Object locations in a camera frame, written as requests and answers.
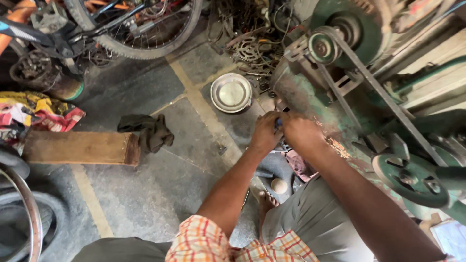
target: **black cloth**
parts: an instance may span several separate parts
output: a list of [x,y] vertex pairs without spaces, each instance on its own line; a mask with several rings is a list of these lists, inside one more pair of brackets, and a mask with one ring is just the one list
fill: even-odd
[[139,146],[142,152],[156,153],[163,145],[171,146],[175,138],[165,126],[165,116],[162,114],[157,118],[147,115],[122,116],[117,131],[119,133],[140,131]]

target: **foot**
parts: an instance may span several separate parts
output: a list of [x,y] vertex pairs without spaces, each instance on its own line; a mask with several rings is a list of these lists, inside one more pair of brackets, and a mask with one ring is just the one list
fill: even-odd
[[278,207],[279,203],[269,192],[261,191],[259,193],[259,237],[262,242],[262,225],[264,224],[265,215],[267,212]]

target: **wooden plank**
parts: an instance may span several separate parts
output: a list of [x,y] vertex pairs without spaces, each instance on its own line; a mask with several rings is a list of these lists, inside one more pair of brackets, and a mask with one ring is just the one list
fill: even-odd
[[132,133],[30,131],[23,158],[40,164],[139,163],[138,136]]

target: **gray trousers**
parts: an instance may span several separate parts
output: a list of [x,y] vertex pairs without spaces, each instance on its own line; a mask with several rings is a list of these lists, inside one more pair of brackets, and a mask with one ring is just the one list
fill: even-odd
[[[356,232],[325,180],[319,176],[276,208],[262,226],[271,242],[293,230],[321,262],[371,262],[374,255]],[[85,246],[72,262],[162,262],[170,242],[131,238],[104,238]]]

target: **green machine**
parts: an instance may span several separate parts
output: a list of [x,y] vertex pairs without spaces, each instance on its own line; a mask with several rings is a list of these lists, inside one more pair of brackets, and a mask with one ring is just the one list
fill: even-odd
[[[456,8],[433,0],[321,0],[287,46],[271,87],[289,108],[315,120],[335,151],[402,208],[421,219],[442,210],[466,225],[466,110],[414,118],[385,84],[396,77],[387,72],[405,62],[394,50],[419,52],[412,45],[458,22],[451,14]],[[400,85],[426,77],[403,76]]]

